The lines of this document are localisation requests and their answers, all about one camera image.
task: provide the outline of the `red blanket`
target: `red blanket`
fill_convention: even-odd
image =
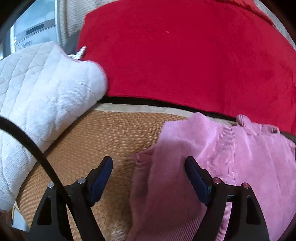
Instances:
[[[229,2],[107,4],[86,16],[78,47],[104,68],[109,96],[244,114],[296,134],[294,49],[268,18]]]

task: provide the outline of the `pink corduroy fabric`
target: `pink corduroy fabric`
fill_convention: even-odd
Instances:
[[[133,226],[128,241],[191,241],[206,211],[184,170],[193,156],[212,177],[225,183],[248,182],[276,241],[296,212],[295,144],[271,125],[237,116],[236,126],[200,113],[166,122],[157,143],[135,155],[131,190]],[[226,205],[216,240],[224,239],[231,211]]]

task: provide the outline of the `screw head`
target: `screw head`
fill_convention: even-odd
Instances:
[[[50,188],[50,189],[53,189],[54,183],[53,182],[50,182],[49,184],[47,184],[47,187]]]
[[[216,183],[216,184],[219,184],[219,183],[221,183],[221,179],[218,178],[218,177],[214,177],[213,182]]]
[[[81,178],[79,178],[78,180],[77,180],[77,182],[79,183],[79,184],[82,184],[82,183],[85,183],[85,178],[84,177],[81,177]]]
[[[246,189],[249,189],[251,187],[249,183],[243,183],[242,186]]]

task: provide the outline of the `woven mat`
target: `woven mat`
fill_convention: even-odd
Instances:
[[[164,122],[182,119],[186,118],[162,113],[93,110],[69,127],[46,153],[63,185],[72,184],[78,178],[87,176],[104,156],[112,157],[112,174],[101,200],[92,207],[107,241],[125,240],[131,227],[131,155],[153,145]],[[17,203],[29,227],[49,182],[45,171],[36,164],[20,189]],[[81,240],[69,212],[68,215],[74,240]]]

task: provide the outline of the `quilted fabric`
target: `quilted fabric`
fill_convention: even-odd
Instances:
[[[54,42],[22,49],[0,62],[0,114],[44,152],[101,99],[106,75],[91,61],[70,59]],[[36,160],[0,131],[0,209],[10,210]]]

